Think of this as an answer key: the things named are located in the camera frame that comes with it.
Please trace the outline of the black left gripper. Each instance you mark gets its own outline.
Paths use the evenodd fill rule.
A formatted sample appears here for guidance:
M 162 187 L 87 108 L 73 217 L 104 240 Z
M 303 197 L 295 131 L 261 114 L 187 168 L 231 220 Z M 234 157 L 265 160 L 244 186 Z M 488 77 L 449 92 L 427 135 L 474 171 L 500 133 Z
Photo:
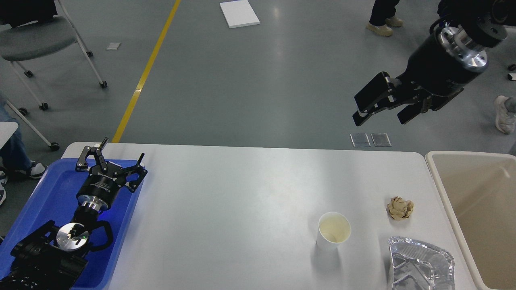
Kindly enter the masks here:
M 148 171 L 142 165 L 144 153 L 140 154 L 135 165 L 123 168 L 115 163 L 107 163 L 102 154 L 102 149 L 107 144 L 109 138 L 105 137 L 100 145 L 85 146 L 75 166 L 76 172 L 87 171 L 88 176 L 79 192 L 76 195 L 79 205 L 85 206 L 87 203 L 94 203 L 96 211 L 109 210 L 113 205 L 118 192 L 122 187 L 134 193 L 143 182 Z M 86 159 L 93 156 L 96 165 L 90 166 Z M 134 180 L 127 181 L 129 176 L 136 174 Z

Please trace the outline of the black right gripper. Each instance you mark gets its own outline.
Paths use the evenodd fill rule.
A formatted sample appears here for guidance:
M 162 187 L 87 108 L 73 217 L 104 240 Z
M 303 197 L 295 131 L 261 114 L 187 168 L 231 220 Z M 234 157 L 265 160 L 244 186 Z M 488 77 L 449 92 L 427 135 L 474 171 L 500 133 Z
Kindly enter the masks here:
M 398 79 L 379 72 L 354 96 L 358 108 L 352 116 L 355 125 L 361 126 L 373 114 L 400 106 L 397 89 L 402 84 L 411 85 L 418 95 L 412 99 L 413 104 L 397 114 L 401 124 L 428 110 L 439 110 L 488 68 L 485 49 L 463 28 L 437 28 L 412 53 Z

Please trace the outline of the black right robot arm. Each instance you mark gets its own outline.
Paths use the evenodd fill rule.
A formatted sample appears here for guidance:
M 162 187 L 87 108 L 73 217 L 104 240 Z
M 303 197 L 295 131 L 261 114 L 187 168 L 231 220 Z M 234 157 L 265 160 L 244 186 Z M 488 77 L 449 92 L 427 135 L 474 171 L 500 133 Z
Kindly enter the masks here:
M 504 22 L 514 0 L 446 0 L 444 15 L 411 54 L 398 77 L 379 72 L 355 96 L 355 125 L 400 105 L 405 124 L 428 110 L 437 111 L 488 68 L 486 48 L 507 38 Z

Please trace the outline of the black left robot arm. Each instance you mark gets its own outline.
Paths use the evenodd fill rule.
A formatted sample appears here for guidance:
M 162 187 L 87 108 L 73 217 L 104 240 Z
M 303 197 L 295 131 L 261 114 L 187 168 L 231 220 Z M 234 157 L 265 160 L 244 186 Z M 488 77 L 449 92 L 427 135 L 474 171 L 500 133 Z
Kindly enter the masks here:
M 102 290 L 147 169 L 105 160 L 107 140 L 52 163 L 1 243 L 2 290 Z

